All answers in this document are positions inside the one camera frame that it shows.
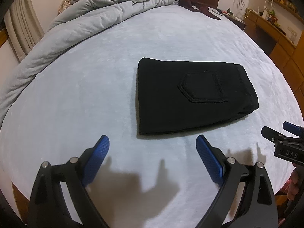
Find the small items on bed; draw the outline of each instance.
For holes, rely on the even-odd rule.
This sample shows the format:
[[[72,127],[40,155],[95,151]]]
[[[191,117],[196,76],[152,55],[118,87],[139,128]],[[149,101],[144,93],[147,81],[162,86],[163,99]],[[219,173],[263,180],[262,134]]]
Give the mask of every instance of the small items on bed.
[[[259,107],[241,65],[148,58],[138,63],[138,103],[141,135],[234,121]]]
[[[201,12],[209,18],[220,20],[220,18],[209,12],[209,8],[207,6],[196,4],[191,0],[179,0],[178,4],[192,12]]]
[[[73,5],[74,3],[78,2],[80,0],[63,0],[60,4],[58,13],[62,13],[64,10],[66,10],[69,6]]]

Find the bed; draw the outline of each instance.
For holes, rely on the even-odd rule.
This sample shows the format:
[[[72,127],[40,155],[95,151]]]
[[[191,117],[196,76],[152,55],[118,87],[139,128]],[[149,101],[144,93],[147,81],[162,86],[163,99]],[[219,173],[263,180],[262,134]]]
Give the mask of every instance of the bed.
[[[196,2],[217,7],[218,0]],[[46,36],[64,33],[64,24]],[[47,37],[35,51],[47,50]],[[142,57],[241,64],[260,107],[226,124],[141,136],[136,73]],[[263,162],[278,191],[293,166],[273,156],[273,144],[262,138],[261,128],[281,131],[284,121],[303,126],[284,77],[243,31],[224,16],[213,20],[174,4],[139,13],[62,51],[17,96],[0,130],[2,169],[29,199],[43,161],[63,164],[106,134],[110,151],[87,190],[110,227],[197,225],[218,191],[196,152],[200,134],[240,163]],[[233,218],[241,188],[226,221]],[[79,221],[66,188],[63,192],[72,218]]]

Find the metal pin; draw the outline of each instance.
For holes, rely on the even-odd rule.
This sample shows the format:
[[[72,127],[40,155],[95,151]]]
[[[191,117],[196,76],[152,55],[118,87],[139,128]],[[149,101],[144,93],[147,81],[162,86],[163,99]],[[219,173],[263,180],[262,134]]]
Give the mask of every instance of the metal pin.
[[[71,162],[72,164],[75,164],[75,163],[78,162],[78,158],[77,158],[77,157],[72,157],[72,158],[70,159],[70,162]]]
[[[49,162],[44,161],[44,162],[41,164],[41,167],[42,167],[42,168],[47,168],[48,165],[49,165]]]
[[[234,164],[235,163],[235,158],[229,157],[227,158],[228,163]]]
[[[262,169],[264,167],[264,164],[262,162],[257,162],[257,167],[259,167],[260,169]]]

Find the cable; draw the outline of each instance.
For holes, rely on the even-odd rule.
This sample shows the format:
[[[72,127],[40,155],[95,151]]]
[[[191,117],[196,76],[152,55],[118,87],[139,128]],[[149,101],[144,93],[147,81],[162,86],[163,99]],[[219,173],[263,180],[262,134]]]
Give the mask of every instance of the cable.
[[[246,9],[245,13],[244,13],[244,19],[245,20],[250,14],[250,10],[249,9]]]
[[[245,3],[243,0],[233,0],[233,4],[237,3],[237,8],[240,11],[242,11],[245,8]]]
[[[266,0],[266,1],[265,1],[265,5],[266,5],[266,2],[269,2],[269,3],[270,3],[271,8],[273,9],[273,6],[272,6],[273,2],[272,2],[272,1],[270,2],[270,1]]]

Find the wooden drawer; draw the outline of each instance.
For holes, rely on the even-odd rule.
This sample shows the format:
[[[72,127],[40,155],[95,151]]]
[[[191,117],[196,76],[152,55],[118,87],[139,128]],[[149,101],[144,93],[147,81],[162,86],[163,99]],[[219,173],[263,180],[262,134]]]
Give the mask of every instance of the wooden drawer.
[[[280,33],[272,27],[268,22],[264,21],[261,18],[257,19],[256,24],[261,27],[266,33],[268,33],[275,41],[278,41],[280,38]]]
[[[251,21],[250,19],[246,18],[244,19],[244,23],[246,25],[244,32],[251,38],[253,38],[254,35],[254,29],[255,29],[255,23]]]
[[[303,74],[292,59],[290,59],[282,69],[282,74],[293,92],[304,82]]]
[[[256,23],[257,16],[258,16],[257,14],[250,12],[247,18],[250,19],[252,22]]]
[[[300,86],[302,93],[304,93],[304,83]]]
[[[285,37],[281,36],[279,39],[279,44],[283,47],[283,49],[291,56],[292,53],[294,52],[295,48],[294,46],[291,44],[291,42],[289,42],[288,39],[286,39]]]
[[[283,49],[283,47],[277,43],[273,48],[273,51],[270,54],[270,59],[275,63],[280,71],[284,68],[286,63],[288,62],[290,56]]]
[[[294,96],[299,104],[300,110],[302,112],[302,116],[304,116],[304,96],[300,88],[298,88],[294,92]]]
[[[297,44],[297,48],[292,55],[292,59],[304,74],[304,33],[302,33],[300,41]]]

